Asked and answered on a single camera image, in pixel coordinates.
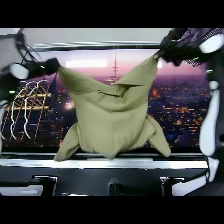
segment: sunset sky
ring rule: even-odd
[[[76,50],[40,52],[39,54],[42,60],[56,57],[62,66],[65,66],[66,61],[71,60],[106,60],[106,67],[82,67],[73,69],[92,77],[109,77],[114,74],[112,67],[114,66],[115,55],[118,67],[117,75],[123,76],[133,67],[153,55],[156,51],[157,50],[154,49]],[[185,62],[179,67],[173,66],[172,63],[166,64],[164,61],[162,61],[162,64],[162,68],[158,69],[158,75],[202,74],[200,68],[194,68]]]

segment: folded garment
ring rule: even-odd
[[[168,157],[171,150],[162,128],[147,115],[157,64],[155,54],[112,86],[60,67],[59,76],[75,102],[78,123],[69,129],[54,160],[67,160],[79,147],[112,159],[146,142]]]

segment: screen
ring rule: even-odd
[[[72,50],[39,52],[42,60],[58,58],[65,67],[83,72],[108,85],[153,55],[154,49]],[[77,122],[75,102],[57,74],[35,80],[38,91],[27,102],[27,134],[24,133],[24,100],[13,111],[13,135],[10,131],[12,110],[2,123],[5,147],[59,147],[68,129]],[[183,62],[179,67],[160,60],[156,79],[149,92],[148,114],[163,128],[171,147],[198,147],[199,131],[210,100],[205,73]]]

